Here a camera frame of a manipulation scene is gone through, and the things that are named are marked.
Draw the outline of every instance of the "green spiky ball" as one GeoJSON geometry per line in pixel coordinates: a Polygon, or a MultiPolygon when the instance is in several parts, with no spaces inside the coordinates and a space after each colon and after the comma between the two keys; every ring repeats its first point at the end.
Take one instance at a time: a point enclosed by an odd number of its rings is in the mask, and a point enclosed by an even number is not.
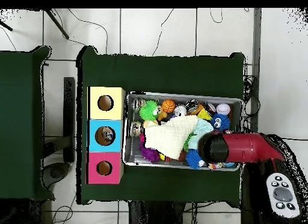
{"type": "Polygon", "coordinates": [[[143,120],[156,120],[153,111],[157,108],[157,103],[153,100],[146,101],[146,105],[140,109],[140,117],[143,120]]]}

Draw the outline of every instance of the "yellow box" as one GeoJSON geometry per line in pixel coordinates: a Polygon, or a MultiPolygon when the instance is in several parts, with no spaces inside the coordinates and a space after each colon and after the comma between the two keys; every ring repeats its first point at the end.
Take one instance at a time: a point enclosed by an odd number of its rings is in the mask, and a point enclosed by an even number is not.
{"type": "Polygon", "coordinates": [[[90,119],[122,120],[124,102],[125,91],[120,87],[90,87],[90,119]],[[109,110],[104,108],[107,101],[111,103],[109,110]]]}

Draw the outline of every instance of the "blue box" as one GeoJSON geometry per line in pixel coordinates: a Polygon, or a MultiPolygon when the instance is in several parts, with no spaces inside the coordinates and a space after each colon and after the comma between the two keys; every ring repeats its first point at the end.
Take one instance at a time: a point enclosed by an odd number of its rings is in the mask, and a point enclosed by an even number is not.
{"type": "Polygon", "coordinates": [[[121,120],[94,120],[90,119],[90,152],[121,152],[122,143],[122,121],[121,120]],[[98,144],[95,133],[101,126],[108,126],[114,130],[115,139],[107,146],[98,144]]]}

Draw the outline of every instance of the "baseball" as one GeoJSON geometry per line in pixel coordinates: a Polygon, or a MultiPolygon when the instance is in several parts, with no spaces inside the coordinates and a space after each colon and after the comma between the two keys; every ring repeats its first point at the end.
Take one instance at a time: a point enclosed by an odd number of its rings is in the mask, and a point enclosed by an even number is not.
{"type": "Polygon", "coordinates": [[[219,104],[216,107],[216,112],[222,115],[228,115],[230,113],[230,107],[227,104],[219,104]]]}

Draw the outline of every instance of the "green tablecloth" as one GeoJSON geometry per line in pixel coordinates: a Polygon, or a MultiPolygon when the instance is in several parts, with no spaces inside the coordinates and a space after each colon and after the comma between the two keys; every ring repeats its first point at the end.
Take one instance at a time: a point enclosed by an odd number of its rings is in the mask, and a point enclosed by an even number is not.
{"type": "Polygon", "coordinates": [[[142,57],[97,55],[84,47],[78,55],[78,200],[229,201],[239,206],[240,170],[235,172],[125,166],[119,185],[85,184],[87,86],[122,87],[186,95],[242,98],[241,53],[230,57],[142,57]]]}
{"type": "Polygon", "coordinates": [[[0,52],[0,198],[53,199],[41,182],[42,62],[49,47],[0,52]]]}

